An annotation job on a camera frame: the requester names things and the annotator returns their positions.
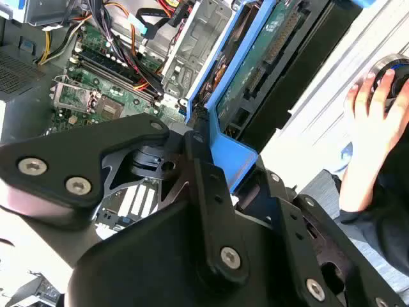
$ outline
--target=black metal bracket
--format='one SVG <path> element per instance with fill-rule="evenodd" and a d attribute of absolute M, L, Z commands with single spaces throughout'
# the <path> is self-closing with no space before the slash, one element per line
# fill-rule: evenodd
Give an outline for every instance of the black metal bracket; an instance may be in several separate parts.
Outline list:
<path fill-rule="evenodd" d="M 247 216 L 235 212 L 223 170 L 213 164 L 206 117 L 195 127 L 200 132 L 181 136 L 140 114 L 0 147 L 2 206 L 58 228 L 89 224 L 117 189 L 146 176 L 161 180 L 158 213 L 80 260 L 70 306 L 129 306 L 137 299 L 153 306 L 355 307 L 376 306 L 380 298 L 403 306 L 318 204 L 293 199 L 262 161 L 236 191 L 237 209 Z M 33 160 L 22 164 L 27 158 Z M 69 186 L 73 177 L 83 183 Z M 76 192 L 84 182 L 87 193 Z M 163 295 L 152 295 L 151 287 Z"/>

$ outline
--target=screw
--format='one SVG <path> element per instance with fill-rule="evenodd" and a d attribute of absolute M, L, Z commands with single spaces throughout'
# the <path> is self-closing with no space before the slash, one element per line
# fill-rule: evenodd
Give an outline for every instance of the screw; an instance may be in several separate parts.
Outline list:
<path fill-rule="evenodd" d="M 236 252 L 235 249 L 228 246 L 222 248 L 220 256 L 222 257 L 222 261 L 224 262 L 224 264 L 226 264 L 232 270 L 237 270 L 242 264 L 240 255 Z"/>
<path fill-rule="evenodd" d="M 314 201 L 312 199 L 310 199 L 310 197 L 306 197 L 305 201 L 307 202 L 307 204 L 309 204 L 310 206 L 315 206 Z"/>
<path fill-rule="evenodd" d="M 91 191 L 91 182 L 82 177 L 72 177 L 65 184 L 68 192 L 75 195 L 86 195 Z"/>
<path fill-rule="evenodd" d="M 203 138 L 202 138 L 202 136 L 201 136 L 200 134 L 194 134 L 194 135 L 193 135 L 193 138 L 194 138 L 196 141 L 198 141 L 198 142 L 200 142 L 200 143 L 203 143 Z"/>
<path fill-rule="evenodd" d="M 278 177 L 275 173 L 271 173 L 271 177 L 274 179 L 274 181 L 280 182 L 280 177 Z"/>
<path fill-rule="evenodd" d="M 322 289 L 321 285 L 317 283 L 315 280 L 308 278 L 306 283 L 307 289 L 309 293 L 317 300 L 320 302 L 323 302 L 325 299 L 325 293 L 324 290 Z"/>
<path fill-rule="evenodd" d="M 37 158 L 25 158 L 19 162 L 19 170 L 26 175 L 38 176 L 47 171 L 47 165 L 44 161 Z"/>
<path fill-rule="evenodd" d="M 152 128 L 155 128 L 157 130 L 162 130 L 162 126 L 159 125 L 158 123 L 151 122 L 151 126 L 152 126 Z"/>
<path fill-rule="evenodd" d="M 388 304 L 383 299 L 381 299 L 380 297 L 377 297 L 375 299 L 375 302 L 378 305 L 378 307 L 388 307 Z"/>

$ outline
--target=wire bundle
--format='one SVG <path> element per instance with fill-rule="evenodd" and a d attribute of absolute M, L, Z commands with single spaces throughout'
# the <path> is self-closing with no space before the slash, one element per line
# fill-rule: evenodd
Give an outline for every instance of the wire bundle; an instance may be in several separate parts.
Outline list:
<path fill-rule="evenodd" d="M 158 3 L 162 7 L 162 9 L 165 11 L 166 15 L 169 18 L 171 18 L 172 13 L 175 11 L 176 8 L 168 4 L 166 0 L 158 0 Z"/>
<path fill-rule="evenodd" d="M 100 29 L 101 33 L 106 37 L 107 41 L 111 43 L 111 47 L 117 58 L 132 67 L 146 82 L 138 84 L 135 89 L 142 90 L 147 86 L 151 86 L 158 93 L 163 94 L 164 90 L 161 85 L 161 80 L 155 72 L 151 72 L 137 59 L 135 51 L 135 27 L 131 25 L 132 46 L 129 52 L 124 48 L 121 40 L 115 37 L 111 31 L 111 17 L 105 6 L 116 6 L 120 8 L 126 16 L 129 16 L 127 9 L 118 3 L 107 3 L 104 5 L 102 0 L 88 0 L 88 5 L 91 14 Z"/>
<path fill-rule="evenodd" d="M 51 35 L 50 35 L 50 31 L 46 31 L 45 32 L 45 50 L 43 55 L 41 56 L 38 64 L 42 65 L 44 63 L 44 61 L 47 59 L 47 56 L 49 55 L 50 52 L 50 47 L 51 47 Z"/>
<path fill-rule="evenodd" d="M 41 61 L 38 63 L 39 65 L 44 65 L 46 64 L 48 61 L 51 61 L 52 59 L 58 58 L 60 55 L 62 55 L 67 47 L 70 45 L 70 42 L 72 41 L 72 38 L 74 37 L 74 35 L 76 34 L 76 32 L 78 32 L 79 28 L 85 23 L 85 19 L 78 23 L 78 24 L 74 24 L 72 26 L 70 26 L 68 28 L 68 31 L 66 32 L 66 35 L 64 37 L 63 42 L 61 43 L 61 45 L 54 50 L 53 52 L 49 53 L 45 60 Z"/>

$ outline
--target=black wire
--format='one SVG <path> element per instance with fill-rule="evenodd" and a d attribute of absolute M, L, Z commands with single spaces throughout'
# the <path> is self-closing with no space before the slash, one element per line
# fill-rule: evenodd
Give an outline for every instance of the black wire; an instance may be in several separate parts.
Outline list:
<path fill-rule="evenodd" d="M 161 80 L 158 75 L 148 70 L 136 57 L 131 55 L 130 50 L 125 48 L 122 41 L 113 35 L 111 31 L 111 17 L 102 0 L 87 0 L 89 9 L 93 15 L 94 21 L 97 24 L 100 32 L 106 37 L 108 42 L 111 43 L 111 48 L 118 59 L 125 63 L 130 64 L 131 67 L 136 69 L 141 77 L 152 86 L 158 93 L 164 93 L 161 85 Z"/>
<path fill-rule="evenodd" d="M 140 8 L 136 12 L 135 17 L 142 22 L 143 24 L 146 23 L 146 21 L 143 19 L 143 16 L 152 16 L 152 17 L 162 17 L 162 18 L 168 18 L 169 17 L 166 15 L 166 12 L 164 10 L 161 10 L 159 8 Z"/>
<path fill-rule="evenodd" d="M 64 37 L 64 40 L 61 42 L 61 45 L 56 50 L 49 53 L 49 55 L 47 56 L 47 59 L 51 58 L 52 56 L 55 56 L 57 53 L 61 52 L 64 49 L 65 45 L 68 43 L 68 39 L 71 35 L 71 32 L 74 30 L 76 26 L 77 26 L 76 24 L 73 24 L 72 26 L 68 28 L 66 35 Z"/>
<path fill-rule="evenodd" d="M 74 5 L 75 5 L 75 0 L 70 0 L 70 2 L 68 2 L 68 5 L 66 6 L 66 10 L 64 13 L 63 20 L 60 23 L 62 26 L 65 26 L 66 22 L 68 21 L 68 18 L 71 16 L 72 10 L 74 9 Z"/>

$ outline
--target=white surface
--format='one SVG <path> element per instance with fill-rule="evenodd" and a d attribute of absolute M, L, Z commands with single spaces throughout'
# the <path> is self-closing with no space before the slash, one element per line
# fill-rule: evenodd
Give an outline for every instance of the white surface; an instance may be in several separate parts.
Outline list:
<path fill-rule="evenodd" d="M 17 264 L 14 267 L 41 272 L 61 293 L 66 292 L 78 259 L 100 241 L 93 225 L 78 232 L 65 232 L 21 218 L 2 208 L 0 221 L 0 238 L 15 246 L 15 249 L 8 250 L 8 254 L 3 248 L 0 259 L 12 260 Z"/>
<path fill-rule="evenodd" d="M 167 74 L 167 70 L 168 70 L 169 67 L 171 66 L 171 63 L 173 62 L 173 59 L 174 59 L 174 57 L 176 56 L 176 53 L 177 53 L 178 50 L 179 50 L 180 44 L 181 44 L 183 38 L 185 37 L 187 31 L 189 30 L 189 27 L 190 27 L 190 25 L 192 24 L 193 19 L 194 19 L 194 17 L 196 16 L 196 13 L 197 13 L 199 7 L 200 7 L 200 3 L 199 3 L 199 2 L 196 2 L 196 3 L 194 4 L 194 6 L 193 6 L 192 11 L 189 13 L 189 17 L 188 17 L 188 19 L 186 20 L 186 24 L 184 25 L 184 27 L 183 27 L 183 29 L 182 29 L 182 31 L 181 31 L 181 33 L 180 33 L 180 36 L 179 36 L 178 40 L 176 41 L 176 44 L 175 44 L 175 46 L 173 47 L 173 50 L 172 50 L 172 52 L 170 53 L 169 58 L 168 58 L 167 61 L 166 61 L 165 67 L 164 67 L 164 69 L 163 69 L 163 71 L 162 71 L 162 73 L 161 73 L 162 75 L 166 75 L 166 74 Z"/>
<path fill-rule="evenodd" d="M 129 187 L 125 193 L 125 196 L 122 200 L 120 209 L 118 210 L 118 216 L 128 216 L 130 207 L 132 206 L 132 200 L 134 200 L 136 189 L 138 185 L 133 185 Z"/>
<path fill-rule="evenodd" d="M 409 0 L 378 0 L 357 17 L 290 111 L 290 121 L 261 153 L 287 186 L 303 188 L 339 158 L 350 142 L 343 120 L 346 92 L 380 58 L 408 55 L 408 29 Z"/>

